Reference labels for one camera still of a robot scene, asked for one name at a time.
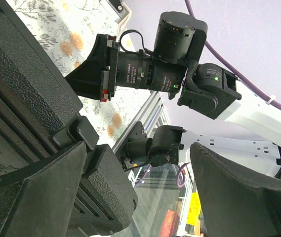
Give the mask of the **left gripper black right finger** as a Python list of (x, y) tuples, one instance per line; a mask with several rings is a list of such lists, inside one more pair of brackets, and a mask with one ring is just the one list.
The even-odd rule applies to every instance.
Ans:
[(210, 237), (281, 237), (281, 179), (231, 161), (206, 146), (190, 159)]

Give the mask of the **black plastic tool case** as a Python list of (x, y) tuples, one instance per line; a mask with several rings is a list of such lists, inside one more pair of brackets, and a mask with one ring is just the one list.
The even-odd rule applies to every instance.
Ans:
[(82, 103), (10, 5), (0, 0), (0, 176), (84, 142), (86, 159), (65, 237), (130, 225), (137, 195)]

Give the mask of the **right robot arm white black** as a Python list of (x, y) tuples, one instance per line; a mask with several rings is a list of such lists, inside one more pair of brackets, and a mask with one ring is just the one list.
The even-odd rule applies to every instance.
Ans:
[(119, 86), (165, 92), (170, 99), (179, 95), (179, 106), (238, 124), (276, 144), (276, 178), (281, 179), (281, 108), (230, 67), (200, 64), (206, 37), (204, 21), (164, 12), (153, 50), (129, 51), (121, 38), (98, 34), (88, 58), (66, 80), (77, 95), (102, 102), (111, 100)]

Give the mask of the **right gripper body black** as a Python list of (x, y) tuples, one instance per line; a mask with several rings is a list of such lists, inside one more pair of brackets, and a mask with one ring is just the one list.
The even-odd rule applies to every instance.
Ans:
[(122, 39), (137, 30), (126, 30), (117, 40), (115, 85), (169, 93), (170, 99), (181, 85), (195, 90), (193, 76), (206, 42), (208, 25), (177, 11), (160, 15), (154, 49), (127, 50)]

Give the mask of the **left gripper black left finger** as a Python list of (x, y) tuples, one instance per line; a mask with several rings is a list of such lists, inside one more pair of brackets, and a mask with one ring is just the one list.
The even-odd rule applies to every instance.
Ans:
[(0, 176), (0, 237), (64, 237), (86, 155), (77, 142)]

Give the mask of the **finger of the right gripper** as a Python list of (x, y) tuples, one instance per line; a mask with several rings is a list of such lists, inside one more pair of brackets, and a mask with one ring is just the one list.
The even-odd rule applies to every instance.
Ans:
[(110, 66), (109, 35), (97, 34), (87, 59), (65, 76), (74, 92), (94, 100), (110, 100), (107, 71)]

